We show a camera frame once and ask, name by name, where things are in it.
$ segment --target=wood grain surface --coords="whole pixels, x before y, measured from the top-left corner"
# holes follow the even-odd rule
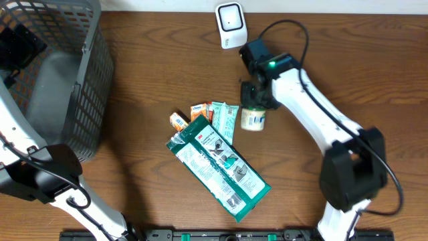
[[[305,68],[344,114],[385,136],[387,161],[405,190],[390,218],[365,214],[359,228],[391,229],[396,240],[426,240],[428,228],[428,17],[247,14],[248,39],[279,19],[297,19],[311,35]],[[116,66],[100,150],[84,177],[107,204],[141,228],[272,230],[314,227],[324,212],[322,156],[286,109],[268,112],[260,133],[235,128],[234,146],[272,186],[240,223],[165,147],[173,111],[190,115],[205,101],[239,104],[248,80],[238,49],[222,50],[212,13],[103,13]],[[289,25],[265,35],[274,53],[300,57],[302,32]],[[392,210],[391,180],[372,205]],[[0,196],[0,240],[57,240],[83,227],[39,202]]]

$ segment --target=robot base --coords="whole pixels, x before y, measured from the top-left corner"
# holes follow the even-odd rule
[[[295,229],[284,231],[179,231],[146,230],[147,241],[322,241],[316,230]],[[96,241],[90,232],[62,232],[60,241]],[[360,230],[350,241],[394,241],[391,231]]]

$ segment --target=green package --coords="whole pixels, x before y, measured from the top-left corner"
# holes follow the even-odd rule
[[[271,189],[202,115],[172,137],[167,147],[237,222]]]
[[[213,127],[227,141],[233,143],[235,120],[239,106],[229,106],[226,103],[213,102]]]

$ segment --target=mesh basket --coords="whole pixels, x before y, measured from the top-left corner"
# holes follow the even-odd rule
[[[0,0],[0,32],[22,24],[47,44],[9,92],[48,145],[65,143],[80,161],[96,152],[112,83],[100,14],[97,1]]]

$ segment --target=orange package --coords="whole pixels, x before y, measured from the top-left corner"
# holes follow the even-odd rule
[[[210,123],[213,122],[213,103],[212,102],[208,102],[208,121]]]
[[[189,124],[175,112],[169,117],[169,122],[178,131],[182,131],[189,126]]]
[[[205,104],[205,103],[204,104],[198,104],[196,106],[190,107],[191,121],[196,120],[196,118],[201,114],[207,120],[209,120],[209,118],[208,118],[208,105],[207,104]]]

